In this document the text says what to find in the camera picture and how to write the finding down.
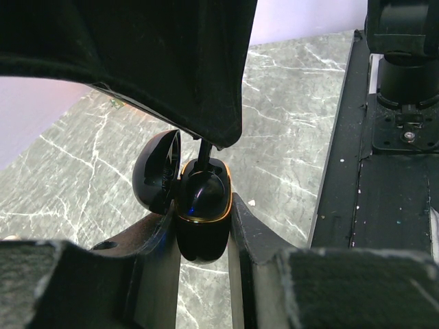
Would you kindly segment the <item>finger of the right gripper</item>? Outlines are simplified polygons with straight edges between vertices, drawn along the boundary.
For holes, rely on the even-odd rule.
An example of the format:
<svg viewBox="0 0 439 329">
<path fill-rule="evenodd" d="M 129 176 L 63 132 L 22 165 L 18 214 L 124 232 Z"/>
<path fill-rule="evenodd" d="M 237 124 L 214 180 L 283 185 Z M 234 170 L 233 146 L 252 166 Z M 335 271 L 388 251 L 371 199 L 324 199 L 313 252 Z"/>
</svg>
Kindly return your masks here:
<svg viewBox="0 0 439 329">
<path fill-rule="evenodd" d="M 255 1 L 2 1 L 1 74 L 85 84 L 218 149 L 242 134 Z"/>
</svg>

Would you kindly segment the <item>black earbud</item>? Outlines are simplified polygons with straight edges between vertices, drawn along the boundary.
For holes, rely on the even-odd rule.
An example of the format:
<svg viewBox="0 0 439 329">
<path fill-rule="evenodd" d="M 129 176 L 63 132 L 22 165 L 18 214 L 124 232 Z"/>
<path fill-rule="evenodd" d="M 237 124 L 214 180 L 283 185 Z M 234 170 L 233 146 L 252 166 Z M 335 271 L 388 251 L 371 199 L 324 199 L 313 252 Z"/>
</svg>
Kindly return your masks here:
<svg viewBox="0 0 439 329">
<path fill-rule="evenodd" d="M 186 218 L 214 220 L 224 211 L 226 189 L 217 168 L 210 163 L 212 144 L 202 140 L 198 157 L 181 174 L 178 207 Z"/>
</svg>

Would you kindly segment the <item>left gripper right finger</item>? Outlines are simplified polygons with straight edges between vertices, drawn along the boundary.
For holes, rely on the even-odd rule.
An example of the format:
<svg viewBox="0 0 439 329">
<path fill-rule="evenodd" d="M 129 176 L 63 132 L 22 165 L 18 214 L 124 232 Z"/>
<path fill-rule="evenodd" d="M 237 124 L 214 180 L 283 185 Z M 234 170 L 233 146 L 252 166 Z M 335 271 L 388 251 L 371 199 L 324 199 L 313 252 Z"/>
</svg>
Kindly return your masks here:
<svg viewBox="0 0 439 329">
<path fill-rule="evenodd" d="M 234 328 L 437 328 L 438 266 L 420 252 L 294 247 L 233 195 Z"/>
</svg>

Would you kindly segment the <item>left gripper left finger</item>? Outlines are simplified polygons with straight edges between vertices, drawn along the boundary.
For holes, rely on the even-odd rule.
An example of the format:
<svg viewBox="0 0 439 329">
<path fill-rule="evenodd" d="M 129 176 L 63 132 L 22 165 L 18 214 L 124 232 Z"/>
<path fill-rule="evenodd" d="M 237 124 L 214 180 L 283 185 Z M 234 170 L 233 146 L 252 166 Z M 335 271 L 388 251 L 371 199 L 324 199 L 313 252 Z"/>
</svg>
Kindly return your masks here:
<svg viewBox="0 0 439 329">
<path fill-rule="evenodd" d="M 1 242 L 2 328 L 174 328 L 180 252 L 173 212 L 84 249 Z"/>
</svg>

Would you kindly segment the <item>black earbud charging case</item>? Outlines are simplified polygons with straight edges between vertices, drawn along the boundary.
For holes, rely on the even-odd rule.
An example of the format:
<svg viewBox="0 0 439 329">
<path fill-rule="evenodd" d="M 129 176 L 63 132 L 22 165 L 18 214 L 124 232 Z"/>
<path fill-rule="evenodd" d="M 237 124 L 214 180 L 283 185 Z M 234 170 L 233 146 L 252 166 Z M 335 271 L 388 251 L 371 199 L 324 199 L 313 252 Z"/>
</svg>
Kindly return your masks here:
<svg viewBox="0 0 439 329">
<path fill-rule="evenodd" d="M 227 165 L 217 158 L 210 163 L 217 168 L 226 189 L 224 211 L 214 220 L 186 218 L 178 207 L 181 174 L 181 137 L 179 130 L 154 136 L 142 149 L 132 173 L 132 187 L 138 202 L 150 212 L 173 213 L 176 238 L 181 254 L 194 263 L 212 263 L 222 256 L 230 232 L 233 192 Z"/>
</svg>

